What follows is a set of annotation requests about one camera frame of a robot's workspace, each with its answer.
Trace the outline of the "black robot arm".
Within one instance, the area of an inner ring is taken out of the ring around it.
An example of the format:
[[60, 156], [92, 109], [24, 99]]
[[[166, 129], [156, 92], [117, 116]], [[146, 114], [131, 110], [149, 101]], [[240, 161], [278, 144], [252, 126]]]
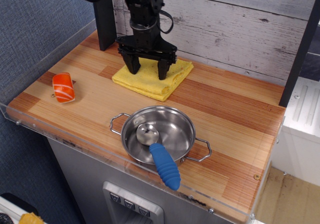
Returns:
[[162, 10], [164, 0], [125, 0], [130, 12], [131, 36], [118, 37], [118, 51], [132, 74], [140, 68], [139, 58], [157, 61], [158, 78], [164, 80], [171, 64], [176, 62], [177, 47], [165, 41], [161, 33], [160, 15], [173, 19], [170, 14]]

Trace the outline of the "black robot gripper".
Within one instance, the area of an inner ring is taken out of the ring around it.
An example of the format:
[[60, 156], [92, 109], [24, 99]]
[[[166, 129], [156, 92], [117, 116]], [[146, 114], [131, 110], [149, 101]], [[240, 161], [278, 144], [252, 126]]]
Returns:
[[131, 25], [133, 34], [116, 39], [118, 50], [130, 73], [140, 69], [139, 58], [158, 60], [158, 78], [164, 80], [171, 64], [176, 62], [176, 46], [161, 37], [157, 24]]

